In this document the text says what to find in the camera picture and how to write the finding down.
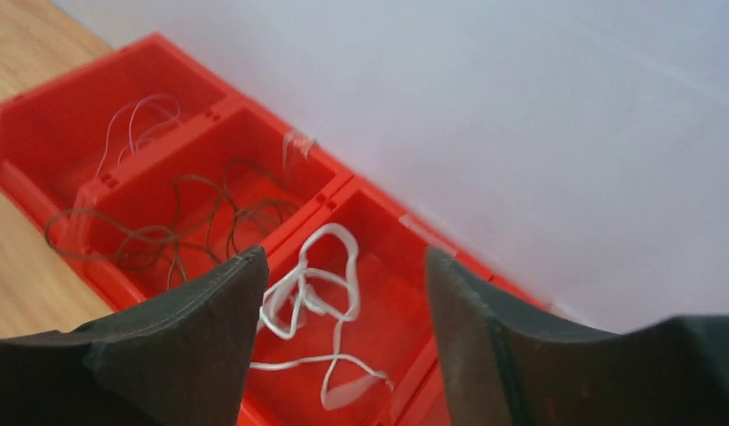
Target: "white thread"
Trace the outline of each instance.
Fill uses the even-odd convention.
[[[173,103],[176,105],[176,112],[172,113],[165,109],[164,107],[158,105],[156,101],[158,100],[170,100],[173,101]],[[134,138],[134,118],[137,116],[137,112],[140,110],[141,107],[151,107],[154,110],[160,112],[163,116],[166,117],[166,120],[164,122],[159,122],[153,126],[151,126],[149,129],[145,130],[139,138]],[[165,93],[159,93],[155,95],[147,96],[139,101],[130,102],[129,104],[126,104],[125,106],[122,106],[121,109],[116,111],[115,114],[113,114],[113,117],[111,117],[110,122],[107,125],[107,131],[106,131],[106,142],[105,142],[105,150],[103,151],[103,156],[100,159],[100,164],[98,164],[98,168],[95,171],[95,177],[99,176],[100,172],[103,169],[103,165],[105,164],[105,160],[107,158],[108,151],[110,150],[110,133],[113,129],[114,122],[118,119],[118,117],[121,116],[125,111],[133,108],[131,111],[131,117],[129,118],[129,144],[128,146],[125,146],[121,152],[118,154],[118,163],[121,163],[121,160],[123,158],[123,155],[125,154],[126,148],[128,147],[130,152],[132,154],[135,154],[141,146],[144,144],[147,144],[151,142],[153,139],[149,137],[155,130],[159,130],[163,127],[170,126],[172,124],[182,125],[183,123],[178,118],[181,115],[181,105],[178,103],[176,98],[174,98],[171,95],[165,94]]]
[[[334,235],[343,242],[346,251],[348,252],[348,260],[345,264],[345,278],[340,277],[329,271],[322,269],[310,268],[308,266],[309,261],[307,259],[307,250],[316,243],[320,238],[325,235]],[[316,357],[306,357],[296,359],[282,363],[265,363],[265,362],[252,362],[251,368],[266,370],[266,371],[279,371],[283,369],[298,367],[301,364],[313,363],[313,362],[325,362],[330,361],[330,366],[325,377],[322,379],[322,387],[320,389],[320,400],[322,406],[327,409],[335,409],[341,406],[346,406],[357,399],[366,389],[371,387],[375,381],[358,379],[350,383],[340,385],[333,390],[328,390],[329,380],[335,370],[336,364],[339,360],[345,360],[356,364],[361,367],[368,375],[375,377],[376,379],[385,380],[385,382],[392,389],[392,384],[388,380],[387,374],[383,371],[376,371],[360,359],[353,355],[341,353],[341,335],[342,328],[345,322],[353,322],[359,316],[361,308],[361,295],[359,292],[359,279],[356,271],[356,261],[359,255],[359,244],[356,242],[356,238],[349,232],[345,227],[339,224],[327,224],[315,231],[301,246],[298,253],[298,264],[280,279],[278,282],[273,284],[264,294],[262,307],[259,309],[259,322],[257,324],[257,332],[259,333],[263,327],[270,329],[275,335],[284,340],[290,340],[295,335],[298,329],[301,327],[299,317],[302,311],[302,307],[306,308],[310,312],[314,312],[318,315],[330,315],[337,320],[336,326],[333,330],[333,353],[329,355],[321,355]],[[331,283],[337,284],[346,289],[348,294],[348,309],[345,313],[337,310],[332,305],[326,303],[320,299],[315,293],[311,284],[307,282],[308,278],[317,278],[326,280]],[[296,290],[295,295],[291,295],[293,290]],[[276,318],[278,311],[285,304],[287,300],[291,300],[293,303],[293,310],[291,313],[291,322],[287,327],[279,325],[279,321]],[[328,395],[334,393],[337,396],[336,401],[329,401]]]
[[[299,133],[297,130],[289,130],[283,136],[283,169],[288,169],[288,154],[289,145],[293,145],[297,150],[301,152],[301,155],[307,159],[309,157],[309,151],[317,145],[317,139],[309,139]]]

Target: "white cord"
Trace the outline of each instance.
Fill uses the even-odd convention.
[[[163,106],[160,106],[157,104],[157,101],[163,101],[163,100],[169,100],[174,103],[176,106],[176,112],[172,113],[165,109]],[[155,124],[154,126],[150,127],[148,130],[146,130],[139,138],[134,138],[134,117],[136,117],[137,112],[140,110],[141,107],[151,107],[154,110],[158,111],[160,114],[162,114],[167,120],[164,122],[159,122]],[[132,109],[131,117],[129,118],[129,144],[128,146],[125,146],[121,152],[118,154],[118,163],[121,163],[121,159],[123,158],[124,153],[127,151],[127,148],[129,151],[131,151],[131,154],[135,154],[140,146],[150,142],[152,140],[149,135],[152,134],[154,130],[159,130],[165,126],[171,126],[173,124],[182,125],[179,116],[181,115],[181,105],[176,100],[176,98],[172,97],[171,95],[165,94],[165,93],[159,93],[155,95],[147,96],[141,100],[130,102],[127,105],[124,105],[116,111],[115,114],[113,114],[113,117],[111,117],[110,122],[107,124],[107,130],[106,130],[106,141],[105,141],[105,150],[103,151],[102,158],[100,159],[100,163],[98,164],[97,170],[95,170],[95,177],[99,176],[100,172],[103,170],[103,165],[105,164],[105,160],[108,155],[108,150],[110,149],[110,138],[111,138],[111,131],[113,130],[113,124],[114,122],[120,117],[124,112],[129,111]]]
[[[335,275],[332,272],[324,271],[322,269],[308,267],[309,261],[307,259],[307,250],[316,243],[320,238],[325,235],[334,235],[341,240],[348,252],[348,260],[345,264],[345,279],[339,275]],[[279,371],[288,368],[298,367],[302,364],[313,363],[313,362],[326,362],[330,361],[330,367],[328,368],[325,377],[322,379],[322,388],[320,389],[320,400],[322,406],[325,409],[334,409],[341,406],[345,406],[350,402],[353,402],[360,396],[368,387],[373,383],[362,382],[364,384],[357,384],[354,382],[347,383],[349,388],[345,388],[347,384],[338,386],[337,395],[343,402],[332,402],[329,401],[328,396],[333,393],[336,389],[328,391],[330,377],[335,370],[336,363],[341,359],[352,362],[357,366],[361,367],[368,375],[375,377],[376,379],[385,380],[388,386],[392,389],[392,384],[388,380],[387,374],[382,371],[376,371],[360,359],[353,355],[341,353],[341,335],[344,322],[354,322],[358,316],[361,308],[361,295],[359,292],[359,279],[356,271],[356,261],[359,255],[359,244],[356,242],[356,238],[349,232],[345,227],[339,224],[327,224],[315,231],[301,246],[298,253],[298,264],[280,279],[278,282],[273,284],[264,294],[262,307],[259,308],[259,322],[257,324],[257,332],[262,330],[263,327],[267,327],[275,333],[278,337],[284,340],[290,340],[295,335],[299,325],[299,314],[301,313],[302,306],[308,311],[314,312],[318,315],[330,315],[337,320],[335,329],[333,330],[333,353],[329,355],[321,355],[316,357],[307,357],[296,359],[289,362],[282,363],[265,363],[265,362],[252,362],[251,368],[266,371]],[[317,278],[320,280],[326,280],[333,284],[337,284],[346,289],[348,293],[348,309],[345,313],[337,310],[332,305],[320,299],[314,292],[314,288],[307,282],[309,278]],[[285,304],[287,300],[291,300],[293,303],[293,310],[291,312],[291,322],[287,327],[281,326],[277,319],[278,311]],[[342,396],[342,393],[349,393],[350,398]]]

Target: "wooden surface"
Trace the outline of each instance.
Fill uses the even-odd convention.
[[[0,100],[109,50],[47,0],[0,0]],[[109,312],[0,194],[0,337],[69,330]]]

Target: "brown string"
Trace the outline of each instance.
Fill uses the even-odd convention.
[[[277,186],[283,188],[283,184],[275,179],[266,170],[258,167],[256,164],[247,160],[236,158],[229,161],[223,168],[222,186],[215,182],[202,177],[199,175],[188,174],[179,177],[175,177],[171,180],[170,184],[173,187],[174,196],[176,198],[176,210],[173,215],[173,220],[170,226],[166,225],[147,225],[142,226],[138,229],[132,230],[129,227],[121,224],[111,216],[99,212],[95,209],[84,209],[74,208],[66,209],[61,211],[59,214],[53,216],[44,228],[45,242],[61,256],[73,258],[83,261],[99,261],[99,260],[113,260],[115,264],[124,269],[131,271],[145,271],[152,268],[157,264],[158,260],[162,259],[170,264],[168,275],[166,278],[166,288],[170,289],[173,274],[178,269],[178,275],[182,282],[188,280],[188,273],[186,272],[186,266],[184,265],[184,259],[181,256],[183,250],[196,250],[205,254],[210,260],[218,265],[221,262],[220,257],[212,250],[210,236],[212,234],[213,226],[215,224],[215,218],[218,215],[220,206],[223,202],[227,202],[233,211],[233,217],[231,219],[231,226],[228,229],[226,236],[226,257],[225,259],[236,254],[240,251],[236,244],[236,233],[240,227],[244,224],[252,224],[264,235],[267,236],[272,230],[280,226],[288,217],[290,217],[296,210],[297,206],[291,201],[276,200],[265,198],[263,200],[251,203],[248,206],[241,207],[236,203],[228,184],[228,171],[235,165],[242,164],[252,168],[257,173],[263,175],[266,178],[272,180]],[[196,224],[189,226],[182,232],[175,232],[174,229],[178,225],[182,210],[184,209],[181,200],[181,192],[178,189],[178,183],[192,181],[204,184],[211,187],[217,193],[217,198],[213,203],[210,213],[199,220]],[[275,217],[267,214],[265,211],[268,209],[275,210]],[[89,254],[89,253],[77,253],[74,251],[65,250],[59,248],[55,243],[51,241],[50,230],[53,225],[64,217],[71,217],[75,215],[89,215],[95,217],[103,222],[112,225],[115,229],[125,235],[121,244],[118,246],[114,253],[106,254]],[[207,225],[205,231],[203,244],[195,244],[191,242],[183,241],[185,237],[196,232],[203,226]],[[134,241],[143,242],[148,246],[153,246],[150,249],[141,249],[137,251],[127,252],[126,248]],[[170,247],[172,256],[166,256],[165,250]]]

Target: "storage compartment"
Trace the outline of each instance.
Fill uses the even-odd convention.
[[[431,322],[424,292],[425,241],[399,222],[399,214],[389,210],[376,192],[355,179],[337,193],[293,238],[271,256],[271,285],[293,268],[298,251],[319,227],[337,223],[347,228],[359,244],[358,278],[361,313],[353,323],[345,323],[342,352],[360,358],[375,370],[385,371],[395,391],[379,382],[353,404],[325,411],[320,401],[322,378],[328,362],[304,364],[282,371],[250,371],[245,402],[252,404],[275,424],[388,424],[395,394],[409,397],[413,389],[403,389],[403,379],[414,372],[415,359],[431,337]],[[344,276],[347,253],[333,236],[322,237],[308,251],[309,266]],[[310,280],[318,296],[345,311],[344,289],[326,281]],[[259,333],[254,361],[275,363],[332,352],[333,328],[330,316],[308,312],[305,325],[285,341],[268,330]],[[431,360],[426,368],[434,365]],[[419,380],[424,371],[417,372]],[[359,378],[365,373],[352,363],[339,361],[330,388]]]
[[[289,127],[249,101],[201,120],[201,131],[109,174],[92,206],[106,217],[73,215],[64,249],[109,257],[82,270],[119,309],[251,245],[272,252],[351,177],[317,147],[284,144]]]
[[[143,154],[231,93],[164,38],[150,36],[0,104],[0,188],[42,227],[75,204],[80,186],[131,158],[124,149],[130,130],[143,137]],[[131,119],[138,101],[153,95]],[[177,116],[170,125],[168,114]]]

